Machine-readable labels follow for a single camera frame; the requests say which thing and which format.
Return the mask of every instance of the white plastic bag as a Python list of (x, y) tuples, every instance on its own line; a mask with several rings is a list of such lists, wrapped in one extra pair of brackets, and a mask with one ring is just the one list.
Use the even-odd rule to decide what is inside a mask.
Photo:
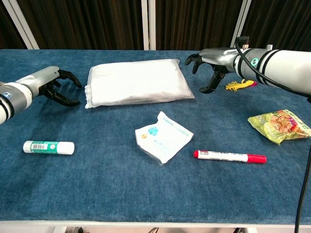
[(142, 151), (165, 164), (190, 142), (193, 133), (163, 112), (159, 113), (157, 119), (156, 124), (135, 130), (136, 142)]
[(165, 59), (92, 67), (85, 87), (86, 108), (193, 99), (178, 63)]

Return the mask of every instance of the dark curtain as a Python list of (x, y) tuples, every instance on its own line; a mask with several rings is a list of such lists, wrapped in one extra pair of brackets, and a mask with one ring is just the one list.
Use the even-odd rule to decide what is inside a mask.
[(143, 49), (140, 0), (18, 3), (41, 49)]
[(242, 0), (156, 0), (156, 49), (230, 47)]
[(2, 1), (0, 1), (0, 49), (26, 49)]
[(252, 0), (242, 35), (253, 48), (311, 51), (311, 0)]

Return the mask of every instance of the yellow snack package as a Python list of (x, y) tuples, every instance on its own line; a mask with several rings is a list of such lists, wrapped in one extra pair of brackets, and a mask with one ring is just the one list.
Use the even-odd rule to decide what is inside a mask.
[(311, 137), (311, 129), (287, 109), (252, 116), (248, 122), (270, 141), (279, 145), (283, 140)]

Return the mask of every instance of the marker cap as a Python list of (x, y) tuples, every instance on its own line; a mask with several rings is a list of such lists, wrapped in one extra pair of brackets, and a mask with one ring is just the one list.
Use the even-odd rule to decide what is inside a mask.
[(193, 156), (194, 156), (195, 158), (198, 158), (198, 157), (199, 157), (199, 151), (196, 150), (196, 151), (193, 153)]
[(267, 157), (264, 155), (258, 154), (247, 154), (248, 155), (248, 163), (257, 163), (257, 164), (264, 164), (267, 162)]

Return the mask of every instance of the table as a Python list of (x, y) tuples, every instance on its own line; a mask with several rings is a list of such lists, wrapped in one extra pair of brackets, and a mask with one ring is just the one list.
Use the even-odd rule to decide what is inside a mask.
[[(247, 118), (289, 109), (311, 126), (306, 98), (257, 85), (202, 94), (212, 69), (196, 75), (184, 66), (195, 51), (0, 50), (0, 81), (10, 82), (47, 66), (74, 73), (85, 86), (89, 69), (102, 63), (177, 58), (195, 99), (85, 109), (84, 90), (62, 81), (59, 92), (79, 99), (64, 107), (45, 97), (0, 125), (0, 220), (175, 224), (293, 225), (310, 139), (270, 142)], [(135, 129), (163, 111), (194, 133), (167, 164), (159, 166), (136, 145)], [(73, 155), (25, 154), (26, 140), (72, 141)], [(193, 158), (208, 149), (267, 155), (265, 165)], [(301, 224), (311, 224), (307, 190)]]

